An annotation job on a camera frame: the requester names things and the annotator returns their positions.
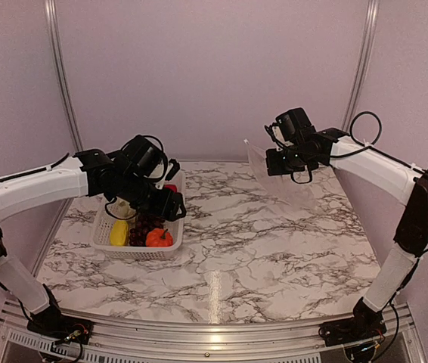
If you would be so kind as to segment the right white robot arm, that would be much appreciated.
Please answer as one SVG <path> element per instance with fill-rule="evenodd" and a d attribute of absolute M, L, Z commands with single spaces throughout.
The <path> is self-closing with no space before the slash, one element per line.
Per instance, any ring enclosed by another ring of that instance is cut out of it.
<path fill-rule="evenodd" d="M 428 251 L 428 169 L 398 161 L 335 128 L 318 132 L 312 126 L 290 129 L 271 124 L 265 131 L 276 145 L 266 151 L 269 176 L 294 176 L 329 166 L 370 182 L 405 208 L 380 272 L 347 321 L 347 333 L 361 339 L 375 328 L 376 317 L 410 281 Z"/>

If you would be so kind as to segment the orange toy pumpkin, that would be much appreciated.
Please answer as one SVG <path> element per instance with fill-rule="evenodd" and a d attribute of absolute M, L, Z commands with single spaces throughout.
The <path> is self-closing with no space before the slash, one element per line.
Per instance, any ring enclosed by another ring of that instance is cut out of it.
<path fill-rule="evenodd" d="M 173 237 L 167 229 L 155 228 L 147 234 L 146 247 L 171 247 L 174 244 Z"/>

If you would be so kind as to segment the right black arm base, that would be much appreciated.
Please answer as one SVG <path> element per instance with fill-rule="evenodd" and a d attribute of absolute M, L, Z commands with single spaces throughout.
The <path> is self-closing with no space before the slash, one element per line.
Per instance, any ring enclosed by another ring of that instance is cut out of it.
<path fill-rule="evenodd" d="M 352 317 L 326 321 L 319 326 L 318 335 L 325 346 L 354 343 L 387 332 L 382 311 L 375 312 L 361 298 L 352 311 Z"/>

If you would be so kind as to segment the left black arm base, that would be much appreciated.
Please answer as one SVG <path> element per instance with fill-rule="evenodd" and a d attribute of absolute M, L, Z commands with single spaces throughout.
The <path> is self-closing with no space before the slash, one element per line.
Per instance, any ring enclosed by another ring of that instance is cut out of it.
<path fill-rule="evenodd" d="M 43 285 L 49 298 L 47 308 L 37 314 L 30 313 L 27 330 L 55 338 L 60 344 L 75 341 L 86 345 L 89 342 L 93 322 L 84 318 L 64 315 L 54 294 Z"/>

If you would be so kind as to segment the clear zip top bag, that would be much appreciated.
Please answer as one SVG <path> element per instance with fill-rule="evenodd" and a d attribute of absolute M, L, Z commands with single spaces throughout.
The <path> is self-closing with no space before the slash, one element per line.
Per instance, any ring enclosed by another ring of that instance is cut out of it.
<path fill-rule="evenodd" d="M 268 194 L 290 205 L 294 210 L 316 207 L 315 196 L 308 186 L 294 183 L 288 175 L 269 176 L 265 151 L 251 144 L 247 139 L 243 142 L 247 149 L 251 171 Z"/>

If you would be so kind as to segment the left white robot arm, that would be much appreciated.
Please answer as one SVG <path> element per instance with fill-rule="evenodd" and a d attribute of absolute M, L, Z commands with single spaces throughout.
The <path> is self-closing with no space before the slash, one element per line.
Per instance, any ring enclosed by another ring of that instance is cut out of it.
<path fill-rule="evenodd" d="M 79 152 L 55 164 L 0 177 L 0 223 L 49 203 L 99 194 L 109 201 L 124 200 L 136 212 L 174 222 L 186 215 L 184 198 L 164 184 L 179 170 L 179 163 L 161 151 L 139 157 L 119 150 Z M 1 228 L 0 285 L 38 315 L 39 326 L 49 335 L 59 337 L 67 331 L 67 319 L 54 309 L 46 287 L 7 252 Z"/>

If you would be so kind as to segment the white toy cauliflower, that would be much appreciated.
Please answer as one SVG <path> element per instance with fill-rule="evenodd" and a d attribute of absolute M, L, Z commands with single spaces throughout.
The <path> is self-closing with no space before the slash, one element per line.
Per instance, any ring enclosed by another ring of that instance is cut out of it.
<path fill-rule="evenodd" d="M 112 214 L 119 220 L 131 220 L 136 217 L 136 211 L 125 201 L 117 201 L 113 206 Z"/>

